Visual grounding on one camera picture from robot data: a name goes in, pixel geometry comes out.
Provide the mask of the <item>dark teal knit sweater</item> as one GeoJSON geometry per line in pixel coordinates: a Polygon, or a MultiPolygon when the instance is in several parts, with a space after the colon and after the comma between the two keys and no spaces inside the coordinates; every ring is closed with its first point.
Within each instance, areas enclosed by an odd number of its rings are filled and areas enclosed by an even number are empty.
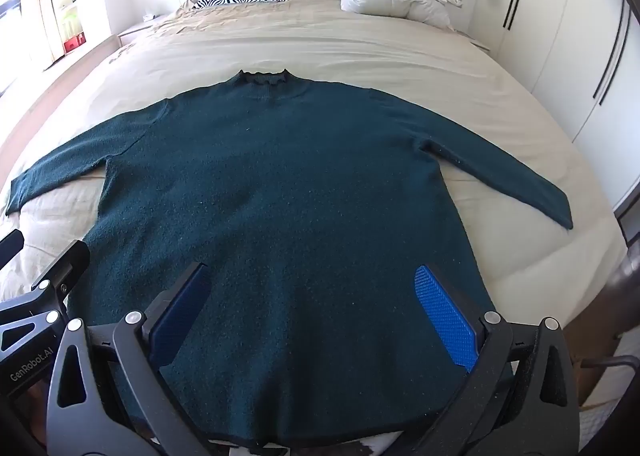
{"type": "Polygon", "coordinates": [[[6,210],[103,168],[70,310],[118,320],[205,263],[209,297],[164,372],[194,424],[217,440],[347,441],[432,418],[464,380],[418,268],[492,306],[442,161],[573,225],[562,190],[455,122],[288,72],[106,120],[17,176],[6,210]]]}

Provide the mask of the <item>bed with beige sheet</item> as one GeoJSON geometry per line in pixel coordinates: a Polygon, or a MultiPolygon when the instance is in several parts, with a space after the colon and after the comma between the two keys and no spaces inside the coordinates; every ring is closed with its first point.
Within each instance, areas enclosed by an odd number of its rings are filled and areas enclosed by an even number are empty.
{"type": "Polygon", "coordinates": [[[165,20],[79,83],[24,148],[1,193],[1,226],[25,246],[1,272],[1,295],[34,279],[96,223],[103,168],[8,213],[12,181],[102,122],[240,72],[373,89],[421,106],[484,138],[565,194],[573,225],[439,165],[492,306],[508,320],[567,323],[596,298],[626,252],[588,162],[550,114],[468,39],[408,20],[341,11],[334,0],[212,8],[165,20]]]}

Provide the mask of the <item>red box on floor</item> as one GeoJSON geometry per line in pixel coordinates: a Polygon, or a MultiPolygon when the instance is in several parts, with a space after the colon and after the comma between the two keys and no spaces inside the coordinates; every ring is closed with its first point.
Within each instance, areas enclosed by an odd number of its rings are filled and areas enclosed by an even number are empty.
{"type": "Polygon", "coordinates": [[[86,42],[86,37],[83,32],[79,34],[75,34],[73,37],[66,39],[63,43],[64,50],[66,53],[72,52],[76,50],[80,46],[82,46],[86,42]]]}

